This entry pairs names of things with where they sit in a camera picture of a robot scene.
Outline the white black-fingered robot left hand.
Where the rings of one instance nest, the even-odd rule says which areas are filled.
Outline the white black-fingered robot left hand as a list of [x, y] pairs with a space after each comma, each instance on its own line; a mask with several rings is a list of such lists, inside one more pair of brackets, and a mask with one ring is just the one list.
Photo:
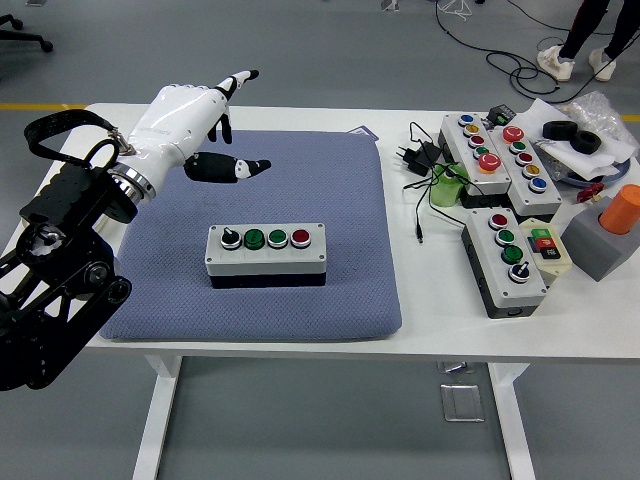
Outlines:
[[214, 87], [163, 87], [128, 136], [133, 152], [118, 156], [112, 175], [140, 201], [154, 199], [169, 170], [183, 166], [206, 139], [214, 142], [220, 131], [225, 143], [232, 142], [229, 101], [258, 76], [257, 70], [244, 70]]

